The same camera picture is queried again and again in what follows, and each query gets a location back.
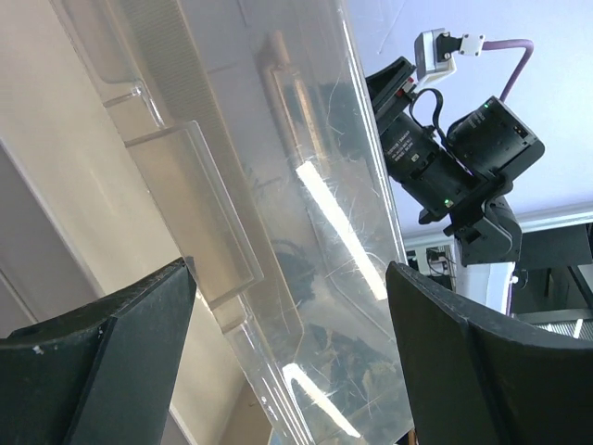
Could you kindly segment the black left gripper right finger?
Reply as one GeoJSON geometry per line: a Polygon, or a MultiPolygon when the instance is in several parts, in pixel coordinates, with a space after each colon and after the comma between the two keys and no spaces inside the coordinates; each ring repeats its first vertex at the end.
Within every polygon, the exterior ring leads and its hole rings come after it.
{"type": "Polygon", "coordinates": [[[403,263],[385,280],[420,443],[591,443],[591,342],[491,310],[403,263]]]}

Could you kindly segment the beige plastic tool box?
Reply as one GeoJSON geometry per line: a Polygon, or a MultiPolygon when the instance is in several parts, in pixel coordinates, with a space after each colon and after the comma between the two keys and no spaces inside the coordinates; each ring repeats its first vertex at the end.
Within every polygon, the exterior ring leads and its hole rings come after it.
{"type": "Polygon", "coordinates": [[[171,413],[243,384],[283,444],[412,426],[385,291],[404,254],[343,1],[5,1],[1,278],[32,321],[179,257],[171,413]]]}

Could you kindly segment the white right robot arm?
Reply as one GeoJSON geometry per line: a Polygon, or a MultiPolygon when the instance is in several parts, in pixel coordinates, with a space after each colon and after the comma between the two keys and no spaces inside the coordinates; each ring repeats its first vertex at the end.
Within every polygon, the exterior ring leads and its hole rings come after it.
{"type": "Polygon", "coordinates": [[[423,91],[414,71],[399,57],[365,80],[387,172],[421,205],[419,224],[449,220],[443,233],[456,244],[458,293],[507,313],[523,231],[506,196],[545,146],[495,96],[443,130],[444,98],[432,88],[435,109],[420,124],[413,110],[423,91]]]}

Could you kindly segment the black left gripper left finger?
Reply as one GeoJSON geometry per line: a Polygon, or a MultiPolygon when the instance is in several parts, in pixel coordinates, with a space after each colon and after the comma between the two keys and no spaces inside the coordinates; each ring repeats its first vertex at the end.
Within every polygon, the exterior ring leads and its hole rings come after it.
{"type": "Polygon", "coordinates": [[[159,444],[195,298],[177,259],[2,339],[2,443],[159,444]]]}

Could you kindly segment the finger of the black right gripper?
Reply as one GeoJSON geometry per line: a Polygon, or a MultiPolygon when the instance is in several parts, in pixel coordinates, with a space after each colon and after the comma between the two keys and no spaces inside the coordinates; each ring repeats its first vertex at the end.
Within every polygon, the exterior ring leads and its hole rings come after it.
{"type": "Polygon", "coordinates": [[[365,78],[375,116],[402,112],[411,102],[416,67],[399,57],[384,69],[365,78]]]}

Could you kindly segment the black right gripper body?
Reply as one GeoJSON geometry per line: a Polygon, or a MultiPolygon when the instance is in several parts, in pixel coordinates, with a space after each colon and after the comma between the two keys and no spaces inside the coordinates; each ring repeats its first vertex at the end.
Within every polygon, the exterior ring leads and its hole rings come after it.
{"type": "Polygon", "coordinates": [[[401,112],[377,122],[387,171],[421,206],[420,221],[478,221],[485,217],[486,180],[472,173],[401,112]]]}

